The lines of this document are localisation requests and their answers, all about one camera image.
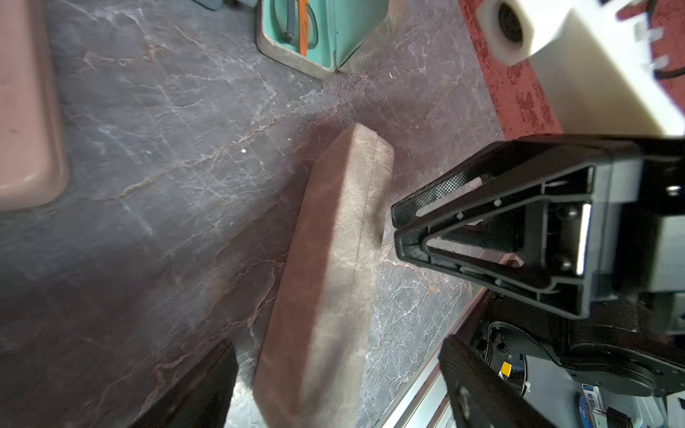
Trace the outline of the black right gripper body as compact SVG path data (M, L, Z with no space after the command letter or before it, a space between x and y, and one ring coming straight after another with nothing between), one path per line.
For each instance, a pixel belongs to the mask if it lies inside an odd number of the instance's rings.
M652 331L684 331L684 141L539 135L534 199L537 307L567 319L617 296Z

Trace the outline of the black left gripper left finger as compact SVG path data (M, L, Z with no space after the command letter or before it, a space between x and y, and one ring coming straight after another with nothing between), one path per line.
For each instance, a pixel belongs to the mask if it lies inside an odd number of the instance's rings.
M237 381L233 344L222 341L186 373L133 427L222 427Z

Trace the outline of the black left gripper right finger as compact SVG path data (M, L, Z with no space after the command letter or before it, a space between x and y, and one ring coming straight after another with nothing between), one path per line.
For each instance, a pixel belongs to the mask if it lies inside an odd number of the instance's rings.
M456 426L553 426L456 335L443 341L438 360Z

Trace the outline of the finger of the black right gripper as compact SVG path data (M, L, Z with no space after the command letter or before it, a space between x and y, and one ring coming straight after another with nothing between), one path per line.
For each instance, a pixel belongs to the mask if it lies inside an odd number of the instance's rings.
M592 221L594 150L581 140L490 144L392 205L396 228L550 228Z
M396 229L400 260L566 319L590 313L592 204L579 195L464 195Z

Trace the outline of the case with red lining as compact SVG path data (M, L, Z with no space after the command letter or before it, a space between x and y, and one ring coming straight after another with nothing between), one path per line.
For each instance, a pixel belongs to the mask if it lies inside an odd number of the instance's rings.
M269 427L356 423L393 168L359 123L313 165L253 378Z

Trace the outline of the grey case with orange glasses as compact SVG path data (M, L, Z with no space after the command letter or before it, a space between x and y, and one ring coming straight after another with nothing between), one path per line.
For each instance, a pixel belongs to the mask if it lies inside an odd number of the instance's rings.
M260 1L256 44L270 59L317 80L341 69L383 23L388 1Z

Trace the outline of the pink case with black glasses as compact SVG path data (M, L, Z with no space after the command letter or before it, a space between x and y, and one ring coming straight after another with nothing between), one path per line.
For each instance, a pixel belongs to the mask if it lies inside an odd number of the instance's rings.
M66 189L62 133L44 1L1 3L1 210L50 203Z

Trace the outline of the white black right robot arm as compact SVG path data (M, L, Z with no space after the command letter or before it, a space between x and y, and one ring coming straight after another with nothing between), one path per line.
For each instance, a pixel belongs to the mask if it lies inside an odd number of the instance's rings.
M501 296L483 357L545 358L579 383L684 388L684 140L495 142L392 206L398 258Z

